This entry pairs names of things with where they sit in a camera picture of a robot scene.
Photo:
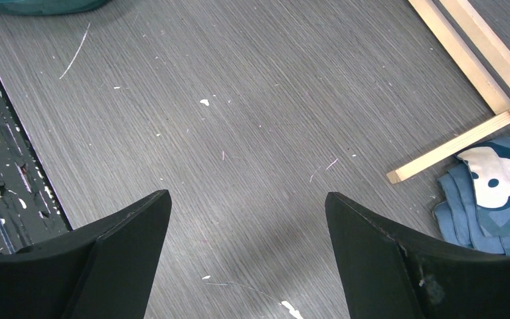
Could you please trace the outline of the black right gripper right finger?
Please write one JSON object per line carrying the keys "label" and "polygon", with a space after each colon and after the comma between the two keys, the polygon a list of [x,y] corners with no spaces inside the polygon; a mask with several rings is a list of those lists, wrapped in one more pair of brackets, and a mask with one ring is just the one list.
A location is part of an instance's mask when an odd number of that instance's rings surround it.
{"label": "black right gripper right finger", "polygon": [[510,318],[510,257],[435,239],[338,192],[325,215],[352,318]]}

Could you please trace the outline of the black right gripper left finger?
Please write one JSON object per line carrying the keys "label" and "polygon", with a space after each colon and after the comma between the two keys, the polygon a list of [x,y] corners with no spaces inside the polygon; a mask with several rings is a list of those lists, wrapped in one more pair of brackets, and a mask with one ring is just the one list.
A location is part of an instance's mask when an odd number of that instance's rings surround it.
{"label": "black right gripper left finger", "polygon": [[159,190],[61,236],[0,253],[0,318],[143,318],[169,226]]}

